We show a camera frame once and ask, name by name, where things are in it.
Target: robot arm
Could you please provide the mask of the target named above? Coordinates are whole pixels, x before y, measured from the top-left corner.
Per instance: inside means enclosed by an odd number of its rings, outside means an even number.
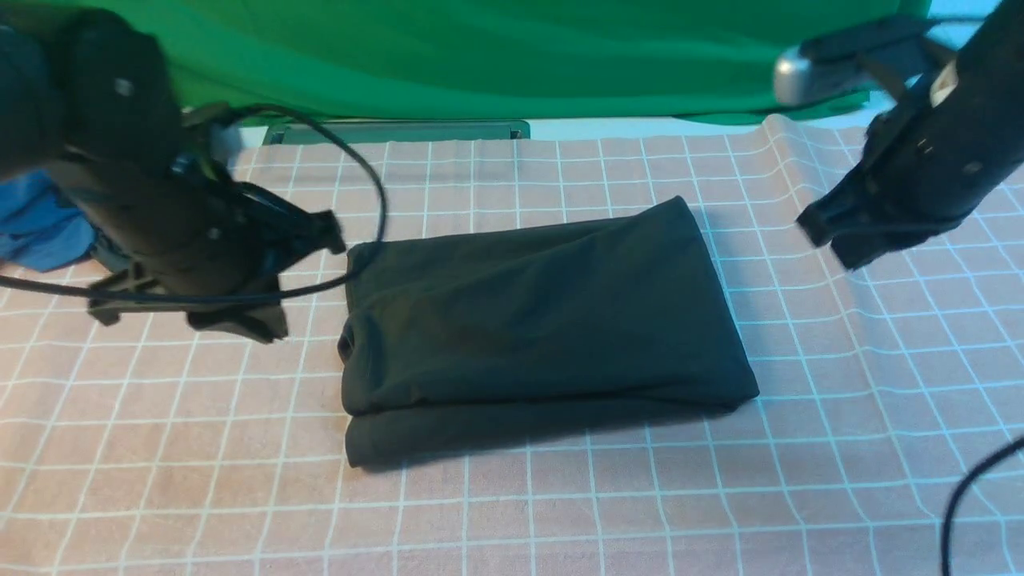
[[[0,178],[45,169],[132,258],[91,287],[127,296],[90,300],[103,324],[175,311],[197,330],[271,342],[288,333],[280,301],[197,297],[276,293],[278,275],[303,257],[345,250],[330,210],[234,182],[211,158],[211,134],[238,119],[226,106],[182,115],[157,41],[112,12],[0,2]]]
[[[860,162],[797,220],[848,270],[957,228],[1024,163],[1024,0],[1004,0],[959,52],[925,36],[935,24],[868,23],[807,41],[776,65],[782,104],[868,79],[896,100],[871,122]]]

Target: black wire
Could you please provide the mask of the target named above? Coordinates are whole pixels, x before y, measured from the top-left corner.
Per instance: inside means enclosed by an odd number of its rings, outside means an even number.
[[[952,552],[950,547],[953,533],[953,517],[956,516],[956,508],[959,507],[959,503],[961,500],[964,499],[964,495],[967,494],[967,491],[971,489],[971,485],[981,478],[982,475],[1021,450],[1024,450],[1024,436],[990,454],[987,458],[971,468],[971,471],[969,471],[967,476],[964,477],[964,480],[959,481],[959,484],[956,485],[956,489],[953,490],[953,494],[949,497],[949,502],[946,504],[946,513],[942,518],[942,533],[939,538],[939,556],[941,559],[940,566],[942,576],[952,575],[952,568],[950,566]]]
[[[936,16],[933,18],[928,18],[928,22],[937,25],[950,24],[981,24],[985,22],[986,16],[970,16],[970,15],[951,15],[951,16]]]
[[[179,296],[170,294],[141,294],[111,290],[94,290],[92,288],[62,286],[59,284],[51,284],[49,282],[37,282],[34,280],[24,280],[7,276],[0,276],[0,288],[11,288],[14,290],[24,290],[54,296],[72,296],[106,301],[159,302],[179,305],[256,305],[275,303],[285,299],[300,298],[302,296],[325,292],[327,290],[337,288],[356,278],[377,256],[386,233],[388,215],[387,193],[384,190],[384,182],[381,180],[380,174],[378,174],[377,171],[374,170],[374,167],[370,165],[370,162],[368,162],[367,159],[364,158],[358,152],[353,150],[352,147],[347,145],[337,135],[331,133],[331,131],[325,128],[319,122],[301,112],[278,105],[257,104],[232,111],[229,123],[233,124],[261,112],[280,114],[282,116],[290,117],[300,124],[305,124],[314,132],[324,136],[328,139],[328,141],[340,148],[342,152],[350,156],[352,160],[354,160],[355,163],[367,172],[370,179],[373,181],[374,188],[377,191],[378,201],[380,202],[380,215],[377,220],[377,235],[370,243],[367,255],[357,261],[355,265],[351,266],[348,272],[332,280],[310,286],[304,286],[302,288],[259,294],[229,294],[222,296]]]

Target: green backdrop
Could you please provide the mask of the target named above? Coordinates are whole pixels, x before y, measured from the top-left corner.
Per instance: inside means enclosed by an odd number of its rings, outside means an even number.
[[[156,34],[184,105],[512,119],[774,109],[786,46],[929,0],[50,0]],[[848,109],[863,95],[816,107]]]

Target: pink grid tablecloth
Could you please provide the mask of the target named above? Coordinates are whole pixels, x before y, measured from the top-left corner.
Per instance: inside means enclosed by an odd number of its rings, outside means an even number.
[[[273,346],[172,316],[101,329],[80,301],[2,293],[0,574],[937,574],[953,484],[1024,430],[1024,178],[844,274],[793,221],[861,132],[772,117],[728,137],[360,147],[392,238],[683,196],[763,393],[714,422],[373,475],[343,461],[341,290],[290,302]],[[237,174],[334,206],[350,242],[373,234],[369,181],[329,147],[264,148]],[[317,254],[285,283],[343,268]],[[957,574],[1024,572],[1022,464],[966,502]]]

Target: folded cloth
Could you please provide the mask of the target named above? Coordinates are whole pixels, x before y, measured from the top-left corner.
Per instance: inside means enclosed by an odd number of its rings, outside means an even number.
[[[385,243],[345,289],[352,466],[724,414],[759,394],[678,197],[626,218]]]
[[[95,240],[78,208],[62,206],[44,172],[0,183],[0,261],[50,272],[81,259]]]

